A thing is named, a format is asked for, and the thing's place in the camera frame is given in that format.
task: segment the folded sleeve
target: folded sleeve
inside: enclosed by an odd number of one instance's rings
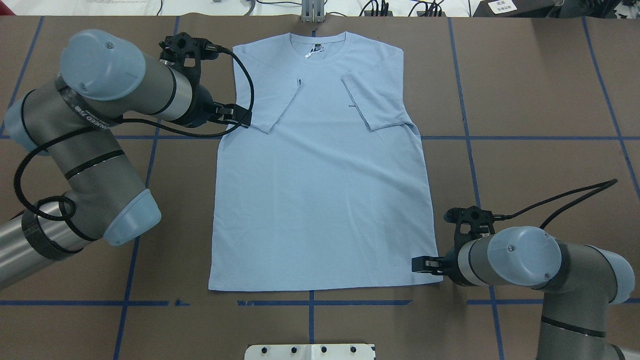
[[[342,76],[369,131],[401,124],[413,126],[403,103],[403,62],[404,53],[397,49],[373,66]]]
[[[297,94],[300,80],[247,55],[240,46],[234,47],[234,53],[242,61],[253,81],[255,95],[251,127],[269,134]],[[236,62],[234,77],[236,103],[248,108],[251,99],[249,82]]]

